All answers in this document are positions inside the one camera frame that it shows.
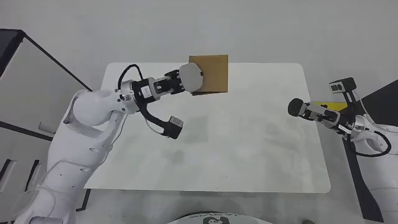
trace floor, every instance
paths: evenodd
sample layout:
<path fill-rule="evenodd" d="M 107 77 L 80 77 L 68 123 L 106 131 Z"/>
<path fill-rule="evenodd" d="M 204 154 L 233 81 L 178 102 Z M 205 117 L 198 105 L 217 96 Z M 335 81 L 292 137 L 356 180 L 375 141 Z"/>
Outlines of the floor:
<path fill-rule="evenodd" d="M 110 62 L 297 62 L 312 100 L 342 101 L 328 82 L 354 77 L 361 96 L 397 79 L 398 0 L 0 0 L 0 26 L 23 29 L 94 89 Z M 199 210 L 274 223 L 364 223 L 341 140 L 319 126 L 327 194 L 94 190 L 84 223 L 167 223 Z"/>

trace cardboard box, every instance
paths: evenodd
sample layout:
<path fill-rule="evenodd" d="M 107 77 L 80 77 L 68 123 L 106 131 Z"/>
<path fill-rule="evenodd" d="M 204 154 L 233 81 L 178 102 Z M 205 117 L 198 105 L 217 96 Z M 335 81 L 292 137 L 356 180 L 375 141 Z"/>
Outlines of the cardboard box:
<path fill-rule="evenodd" d="M 228 92 L 228 55 L 191 55 L 203 72 L 203 86 L 192 95 Z"/>

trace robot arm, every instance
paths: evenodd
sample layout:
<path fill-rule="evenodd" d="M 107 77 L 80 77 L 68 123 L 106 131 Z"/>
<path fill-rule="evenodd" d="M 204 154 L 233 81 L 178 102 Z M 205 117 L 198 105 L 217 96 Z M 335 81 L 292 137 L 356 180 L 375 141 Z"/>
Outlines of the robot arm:
<path fill-rule="evenodd" d="M 122 82 L 131 67 L 138 69 L 141 80 Z M 196 91 L 202 83 L 203 73 L 195 63 L 185 64 L 159 79 L 143 78 L 139 67 L 131 65 L 123 71 L 114 90 L 79 91 L 50 145 L 43 182 L 33 190 L 36 195 L 32 203 L 15 223 L 76 223 L 77 198 L 112 150 L 126 115 L 140 111 L 145 119 L 164 129 L 161 135 L 177 139 L 183 121 L 174 116 L 168 122 L 162 121 L 148 112 L 147 104 L 166 94 Z M 93 127 L 104 123 L 104 131 Z"/>
<path fill-rule="evenodd" d="M 330 110 L 326 105 L 304 103 L 297 98 L 289 103 L 288 112 L 321 123 L 350 142 L 351 151 L 358 155 L 363 180 L 379 205 L 384 222 L 398 223 L 398 127 L 378 125 L 369 116 L 355 115 L 352 94 L 355 88 L 352 78 L 330 83 L 333 93 L 344 94 L 347 113 Z"/>

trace yellow stripe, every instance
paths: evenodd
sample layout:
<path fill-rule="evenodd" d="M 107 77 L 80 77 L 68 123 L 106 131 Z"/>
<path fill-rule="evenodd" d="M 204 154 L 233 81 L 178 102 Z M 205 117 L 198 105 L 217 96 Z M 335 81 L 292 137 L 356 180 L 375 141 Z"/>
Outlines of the yellow stripe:
<path fill-rule="evenodd" d="M 345 102 L 314 102 L 317 105 L 328 105 L 328 108 L 335 111 L 343 110 L 347 107 Z"/>

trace white tabletop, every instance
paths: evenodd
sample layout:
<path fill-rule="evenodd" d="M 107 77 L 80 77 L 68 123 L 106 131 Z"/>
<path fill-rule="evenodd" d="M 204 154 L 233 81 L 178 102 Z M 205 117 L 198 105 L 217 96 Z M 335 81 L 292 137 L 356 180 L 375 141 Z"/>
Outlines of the white tabletop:
<path fill-rule="evenodd" d="M 102 89 L 114 89 L 129 63 L 111 63 Z M 138 63 L 162 77 L 182 63 Z M 125 79 L 138 79 L 131 70 Z M 293 98 L 310 101 L 296 63 L 230 63 L 229 92 L 167 95 L 149 111 L 184 121 L 177 140 L 152 132 L 140 113 L 86 184 L 89 189 L 325 193 L 328 172 L 314 122 L 291 117 Z"/>

